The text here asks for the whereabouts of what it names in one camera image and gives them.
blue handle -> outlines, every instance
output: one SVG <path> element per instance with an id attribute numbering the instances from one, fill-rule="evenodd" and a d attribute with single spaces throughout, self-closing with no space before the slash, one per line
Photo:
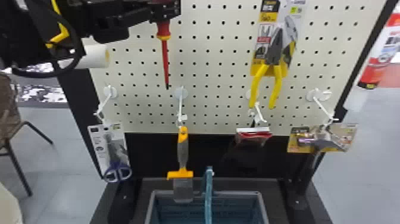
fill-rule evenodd
<path id="1" fill-rule="evenodd" d="M 132 175 L 132 169 L 125 163 L 113 163 L 104 172 L 104 181 L 107 183 L 116 183 L 120 181 L 125 181 Z"/>
<path id="2" fill-rule="evenodd" d="M 213 202 L 213 167 L 208 166 L 204 173 L 205 178 L 205 202 L 204 202 L 204 218 L 205 224 L 213 223 L 213 213 L 211 203 Z"/>

pegboard hook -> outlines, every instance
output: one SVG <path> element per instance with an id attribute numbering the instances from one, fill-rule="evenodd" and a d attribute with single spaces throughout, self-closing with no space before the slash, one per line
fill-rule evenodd
<path id="1" fill-rule="evenodd" d="M 306 99 L 308 101 L 314 101 L 318 104 L 318 106 L 321 108 L 321 110 L 324 112 L 324 114 L 328 117 L 328 122 L 324 124 L 324 129 L 326 127 L 328 127 L 329 125 L 331 125 L 334 121 L 337 121 L 339 119 L 334 118 L 335 115 L 335 111 L 333 113 L 329 113 L 326 108 L 324 107 L 324 105 L 322 105 L 321 101 L 325 101 L 328 100 L 330 98 L 330 95 L 332 94 L 332 92 L 330 91 L 321 91 L 318 88 L 315 88 L 311 91 L 309 91 L 309 93 L 306 96 Z"/>
<path id="2" fill-rule="evenodd" d="M 111 85 L 108 85 L 106 87 L 104 87 L 103 89 L 103 93 L 106 96 L 105 100 L 103 102 L 100 102 L 98 105 L 98 108 L 96 110 L 96 112 L 93 113 L 93 115 L 95 117 L 97 117 L 97 119 L 103 124 L 103 125 L 107 125 L 108 122 L 106 121 L 104 114 L 103 114 L 103 109 L 105 107 L 105 105 L 107 104 L 107 102 L 110 99 L 115 99 L 118 96 L 118 92 L 117 89 L 112 87 Z"/>
<path id="3" fill-rule="evenodd" d="M 177 98 L 179 101 L 178 113 L 176 115 L 178 117 L 178 119 L 176 120 L 177 127 L 182 126 L 183 121 L 188 119 L 188 115 L 182 114 L 183 99 L 188 97 L 188 95 L 188 90 L 185 89 L 183 86 L 175 89 L 175 98 Z"/>
<path id="4" fill-rule="evenodd" d="M 263 114 L 261 113 L 260 102 L 258 102 L 258 101 L 255 102 L 254 107 L 255 107 L 255 111 L 257 112 L 257 114 L 254 116 L 254 122 L 256 124 L 259 123 L 259 122 L 268 123 L 268 121 L 266 119 L 264 119 Z"/>

white pegboard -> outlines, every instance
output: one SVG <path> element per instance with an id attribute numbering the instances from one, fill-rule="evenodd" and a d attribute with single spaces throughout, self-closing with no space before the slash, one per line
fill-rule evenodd
<path id="1" fill-rule="evenodd" d="M 262 112 L 275 135 L 326 119 L 305 95 L 314 88 L 329 89 L 332 97 L 323 104 L 334 109 L 385 0 L 307 2 L 275 109 L 267 108 L 274 79 L 262 78 L 259 87 Z M 134 26 L 128 40 L 108 44 L 110 67 L 90 70 L 101 101 L 105 85 L 118 89 L 119 96 L 105 107 L 106 118 L 122 121 L 126 132 L 175 133 L 178 101 L 173 92 L 183 85 L 189 91 L 183 112 L 191 133 L 234 133 L 248 126 L 245 94 L 252 81 L 260 5 L 261 0 L 182 0 L 182 15 L 170 26 L 168 91 L 155 24 Z"/>

tiled floor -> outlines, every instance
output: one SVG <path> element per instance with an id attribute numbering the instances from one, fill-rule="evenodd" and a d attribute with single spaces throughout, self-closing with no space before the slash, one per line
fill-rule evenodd
<path id="1" fill-rule="evenodd" d="M 32 187 L 27 197 L 8 157 L 0 158 L 0 181 L 19 200 L 25 224 L 88 224 L 105 188 L 70 110 L 21 108 L 54 147 L 25 127 L 12 140 Z"/>
<path id="2" fill-rule="evenodd" d="M 400 220 L 400 91 L 378 89 L 363 112 L 353 149 L 330 153 L 314 184 L 334 224 Z M 8 158 L 0 158 L 0 181 L 20 200 L 25 224 L 87 224 L 105 183 L 100 180 L 67 109 L 22 108 L 23 117 L 44 131 L 52 147 L 28 128 L 12 144 L 34 195 L 26 193 Z"/>

blue storage bin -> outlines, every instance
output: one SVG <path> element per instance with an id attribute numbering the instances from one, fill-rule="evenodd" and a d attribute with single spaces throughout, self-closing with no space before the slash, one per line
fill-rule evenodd
<path id="1" fill-rule="evenodd" d="M 204 224 L 204 194 L 189 204 L 177 204 L 173 191 L 153 191 L 145 224 Z M 212 224 L 268 224 L 264 201 L 258 191 L 215 191 Z"/>

